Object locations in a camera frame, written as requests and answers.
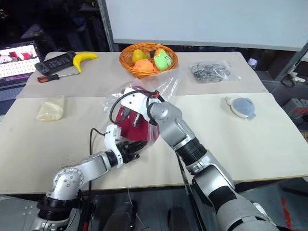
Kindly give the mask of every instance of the orange basket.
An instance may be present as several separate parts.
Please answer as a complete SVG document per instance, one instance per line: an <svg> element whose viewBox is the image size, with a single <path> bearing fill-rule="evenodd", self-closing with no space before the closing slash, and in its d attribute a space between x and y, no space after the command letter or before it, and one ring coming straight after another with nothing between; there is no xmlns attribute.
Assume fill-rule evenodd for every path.
<svg viewBox="0 0 308 231"><path fill-rule="evenodd" d="M150 57L150 51L155 51L158 48L164 49L165 52L171 57L172 65L170 67L168 67L166 70L161 70L161 71L159 70L158 71L140 71L140 70L136 70L133 68L134 63L132 60L132 56L133 56L134 50L140 49L148 57ZM163 71L167 71L167 70L175 68L178 64L178 57L174 53L174 51L170 49L169 47L165 47L157 43L143 42L143 43L136 43L136 44L130 45L129 47L126 47L120 54L120 63L128 72L132 73L133 76L137 78L144 78L147 76L156 75Z"/></svg>

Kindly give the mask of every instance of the plastic package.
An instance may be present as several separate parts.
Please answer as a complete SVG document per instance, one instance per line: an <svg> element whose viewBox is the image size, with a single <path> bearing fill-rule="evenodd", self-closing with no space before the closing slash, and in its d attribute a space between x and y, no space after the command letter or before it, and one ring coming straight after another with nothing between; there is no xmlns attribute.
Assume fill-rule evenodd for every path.
<svg viewBox="0 0 308 231"><path fill-rule="evenodd" d="M61 119L64 112L64 100L64 95L47 99L40 106L37 120L54 121Z"/></svg>
<svg viewBox="0 0 308 231"><path fill-rule="evenodd" d="M146 77L143 79L135 79L128 82L118 89L112 91L109 97L107 97L103 102L103 117L104 122L102 126L102 131L106 130L107 126L111 123L109 120L110 109L118 98L123 95L125 88L130 87L135 90L148 90L148 91L159 91L160 95L165 101L169 101L170 98L175 95L177 87L182 79L181 72L178 68L165 71L155 76ZM115 107L113 112L113 120L117 117L117 113L120 109L120 103ZM153 126L146 123L147 128L147 142L148 145L153 144L159 136L159 127Z"/></svg>
<svg viewBox="0 0 308 231"><path fill-rule="evenodd" d="M189 66L198 83L217 83L223 80L239 79L227 62L198 62Z"/></svg>

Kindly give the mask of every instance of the floor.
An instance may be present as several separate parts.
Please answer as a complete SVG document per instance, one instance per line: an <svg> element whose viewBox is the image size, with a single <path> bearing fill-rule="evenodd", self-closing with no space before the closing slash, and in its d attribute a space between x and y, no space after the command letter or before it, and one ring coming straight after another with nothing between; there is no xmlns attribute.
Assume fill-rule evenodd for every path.
<svg viewBox="0 0 308 231"><path fill-rule="evenodd" d="M306 196L284 192L283 188L299 190L306 193ZM248 190L241 195L252 202L261 204L278 226L288 227L294 231L304 231L308 230L307 193L308 183L299 178L282 180L278 183ZM132 200L137 201L139 217L150 230L167 231L167 213L175 205L185 209L192 230L198 230L184 188L144 190L129 194ZM207 230L219 231L214 210L202 204L197 196L195 198ZM127 192L95 196L96 216L90 224L89 231L101 231L108 218L102 217L102 214L111 213L127 201L129 201ZM0 231L28 231L37 213L36 202L0 196ZM71 217L75 213L76 216L67 229L68 231L77 230L79 212L72 210ZM143 225L137 221L135 230L141 231L142 229L144 229Z"/></svg>

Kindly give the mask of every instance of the white bracket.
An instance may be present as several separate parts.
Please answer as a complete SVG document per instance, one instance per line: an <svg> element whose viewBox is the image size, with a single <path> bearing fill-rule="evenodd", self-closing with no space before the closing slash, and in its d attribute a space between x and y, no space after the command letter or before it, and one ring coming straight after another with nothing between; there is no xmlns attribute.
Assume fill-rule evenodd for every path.
<svg viewBox="0 0 308 231"><path fill-rule="evenodd" d="M125 88L124 94L129 93L131 91L134 91L133 88ZM150 121L150 118L148 117L147 111L146 111L146 100L147 96L142 93L136 93L132 95L128 95L124 99L121 100L121 105L124 107L127 107L143 116L143 118L146 121ZM159 102L159 99L157 98L150 98L149 104Z"/></svg>
<svg viewBox="0 0 308 231"><path fill-rule="evenodd" d="M111 150L116 155L117 159L117 168L120 168L123 165L123 158L116 146L116 141L120 139L121 136L121 128L115 124L108 125L105 133L105 146L108 150Z"/></svg>

